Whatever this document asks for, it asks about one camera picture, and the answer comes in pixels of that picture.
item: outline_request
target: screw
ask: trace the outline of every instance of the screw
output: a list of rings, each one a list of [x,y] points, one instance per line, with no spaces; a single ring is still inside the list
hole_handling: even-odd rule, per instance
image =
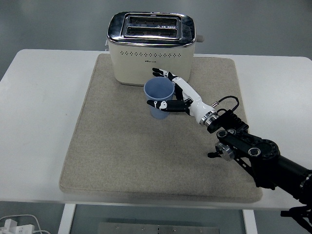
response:
[[[260,153],[261,151],[258,148],[250,148],[248,151],[250,156],[258,156]]]
[[[225,137],[227,134],[228,134],[227,131],[221,130],[217,133],[217,136],[218,137]]]
[[[232,134],[235,134],[235,133],[236,133],[236,131],[235,131],[234,129],[229,129],[228,132],[229,132],[229,133],[232,133]]]

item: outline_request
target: beige mat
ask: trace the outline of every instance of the beige mat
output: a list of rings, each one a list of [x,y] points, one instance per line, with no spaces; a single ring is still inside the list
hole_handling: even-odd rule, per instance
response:
[[[241,100],[232,60],[194,58],[189,84],[212,104]],[[224,101],[232,108],[235,101]],[[242,104],[236,114],[245,120]],[[262,196],[234,161],[209,159],[217,138],[195,118],[151,117],[143,87],[120,84],[99,55],[60,177],[66,193],[152,199],[254,202]]]

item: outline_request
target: cream toaster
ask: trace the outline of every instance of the cream toaster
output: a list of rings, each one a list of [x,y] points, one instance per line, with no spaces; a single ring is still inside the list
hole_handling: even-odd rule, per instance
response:
[[[196,42],[195,24],[186,15],[121,12],[113,16],[107,41],[115,78],[143,86],[152,68],[172,72],[188,81]]]

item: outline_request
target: plastic cup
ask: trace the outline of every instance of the plastic cup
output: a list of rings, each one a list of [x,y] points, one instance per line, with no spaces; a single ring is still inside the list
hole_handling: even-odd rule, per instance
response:
[[[144,93],[147,100],[168,101],[172,100],[175,91],[174,84],[164,77],[155,77],[148,80],[144,85]],[[169,112],[161,111],[153,106],[149,106],[151,115],[157,119],[164,119]]]

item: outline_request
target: robotic hand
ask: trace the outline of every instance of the robotic hand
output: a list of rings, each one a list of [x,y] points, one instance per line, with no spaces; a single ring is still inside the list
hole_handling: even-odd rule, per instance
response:
[[[203,103],[200,95],[184,79],[158,68],[153,68],[153,75],[168,78],[175,85],[176,100],[158,102],[148,100],[147,104],[165,112],[186,112],[194,116],[197,123],[206,126],[218,117],[214,105]]]
[[[253,177],[257,187],[272,190],[280,187],[305,204],[304,207],[283,211],[281,216],[292,217],[312,233],[312,226],[304,219],[307,217],[312,223],[312,170],[280,155],[278,146],[273,141],[249,134],[249,126],[234,114],[239,105],[236,97],[227,96],[209,106],[202,102],[199,94],[182,78],[158,68],[153,68],[153,71],[154,76],[165,77],[173,82],[177,100],[166,101],[163,104],[161,101],[148,100],[147,103],[166,112],[186,112],[194,116],[197,123],[206,126],[209,133],[223,128],[224,130],[216,134],[219,140],[215,144],[216,152],[208,153],[208,157],[234,160]],[[226,98],[234,98],[237,105],[231,110],[216,111],[214,107]],[[244,157],[250,161],[250,166],[242,159]]]

